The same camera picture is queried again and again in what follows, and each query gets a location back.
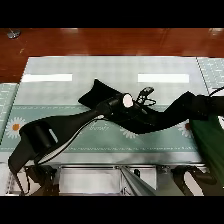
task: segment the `dark green cloth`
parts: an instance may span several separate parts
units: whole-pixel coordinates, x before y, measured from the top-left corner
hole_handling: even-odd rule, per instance
[[[208,121],[190,120],[199,152],[211,173],[224,186],[224,130],[217,116]]]

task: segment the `wooden floor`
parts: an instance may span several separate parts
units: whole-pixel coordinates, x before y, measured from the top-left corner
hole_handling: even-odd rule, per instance
[[[224,57],[223,28],[0,28],[0,82],[19,82],[28,57],[162,55]]]

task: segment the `daisy print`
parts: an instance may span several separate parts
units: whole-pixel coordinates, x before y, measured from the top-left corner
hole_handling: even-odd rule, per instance
[[[25,124],[25,119],[22,117],[14,117],[11,119],[5,129],[7,137],[12,139],[17,138],[19,136],[20,128]]]
[[[191,128],[189,120],[181,122],[180,124],[176,125],[178,130],[182,132],[182,135],[186,138],[192,138]]]
[[[120,131],[123,132],[123,135],[125,135],[126,138],[132,139],[132,138],[135,138],[136,136],[138,136],[138,134],[135,134],[135,133],[128,131],[124,128],[121,128]]]

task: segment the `orange flower center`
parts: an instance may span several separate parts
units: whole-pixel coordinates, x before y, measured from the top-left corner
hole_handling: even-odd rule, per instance
[[[191,130],[190,124],[189,124],[189,123],[186,123],[186,124],[185,124],[185,128],[186,128],[188,131]]]
[[[13,130],[13,131],[18,131],[18,130],[19,130],[19,124],[14,124],[14,125],[12,126],[12,130]]]

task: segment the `white rectangle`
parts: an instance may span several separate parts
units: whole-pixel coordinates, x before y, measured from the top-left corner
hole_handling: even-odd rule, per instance
[[[26,74],[22,82],[71,82],[72,74],[30,75]]]
[[[138,82],[189,83],[188,74],[138,74]]]

